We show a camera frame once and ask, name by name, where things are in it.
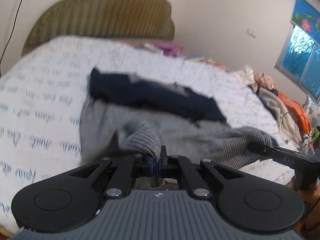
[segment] headboard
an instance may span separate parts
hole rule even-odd
[[[59,35],[173,40],[167,0],[62,0],[33,26],[22,55]]]

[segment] wall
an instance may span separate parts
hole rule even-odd
[[[288,97],[306,95],[274,68],[290,29],[295,0],[169,0],[175,42],[187,52],[212,57],[228,68],[245,65],[271,75]],[[320,11],[320,2],[307,0]],[[246,35],[254,30],[256,38]]]
[[[41,14],[59,0],[23,0],[13,36],[1,63],[1,73],[7,72],[20,58],[23,44]],[[0,0],[0,53],[7,43],[20,0]]]

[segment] gray ribbed plate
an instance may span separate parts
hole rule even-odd
[[[226,223],[207,201],[185,190],[132,190],[123,199],[108,200],[89,223],[59,234],[22,230],[14,240],[298,240],[294,231],[261,236]]]

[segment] white bed sheet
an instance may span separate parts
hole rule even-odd
[[[105,39],[61,36],[39,47],[0,80],[0,226],[18,228],[11,201],[23,187],[79,165],[78,126],[92,68],[177,82],[213,96],[232,127],[253,126],[274,136],[278,126],[252,91],[210,65],[164,57]],[[271,160],[241,169],[281,184],[293,171]]]

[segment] gray garment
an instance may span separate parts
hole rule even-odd
[[[211,159],[238,169],[260,157],[247,150],[248,142],[272,145],[267,133],[252,127],[233,129],[212,121],[197,124],[174,114],[94,101],[88,96],[81,112],[82,162],[114,154],[119,157],[119,149],[159,159],[161,145],[165,145],[169,155],[186,156],[193,163]]]

